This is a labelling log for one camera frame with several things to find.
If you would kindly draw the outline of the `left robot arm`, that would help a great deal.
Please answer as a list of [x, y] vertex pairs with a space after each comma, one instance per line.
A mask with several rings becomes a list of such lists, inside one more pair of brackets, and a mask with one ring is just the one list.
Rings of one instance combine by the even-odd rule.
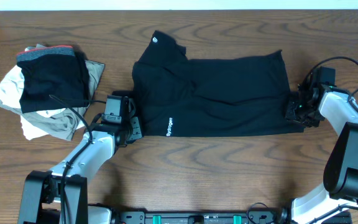
[[109, 95], [82, 141], [48, 171], [25, 179], [18, 223], [120, 223], [115, 209], [88, 202], [88, 184], [120, 147], [142, 138], [134, 100]]

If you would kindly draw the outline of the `black t-shirt with logo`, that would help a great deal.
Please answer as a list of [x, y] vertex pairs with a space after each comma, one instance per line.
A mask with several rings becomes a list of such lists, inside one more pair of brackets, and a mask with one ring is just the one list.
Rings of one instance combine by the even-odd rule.
[[189, 59], [155, 31], [133, 65], [131, 93], [144, 134], [236, 137], [301, 133], [285, 119], [290, 96], [281, 51], [235, 59]]

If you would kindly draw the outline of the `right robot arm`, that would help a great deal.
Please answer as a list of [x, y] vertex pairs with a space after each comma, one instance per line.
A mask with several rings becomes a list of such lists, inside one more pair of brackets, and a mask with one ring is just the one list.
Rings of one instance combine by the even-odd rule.
[[322, 223], [348, 209], [358, 210], [358, 105], [347, 90], [318, 85], [318, 113], [338, 135], [323, 182], [295, 198], [284, 223]]

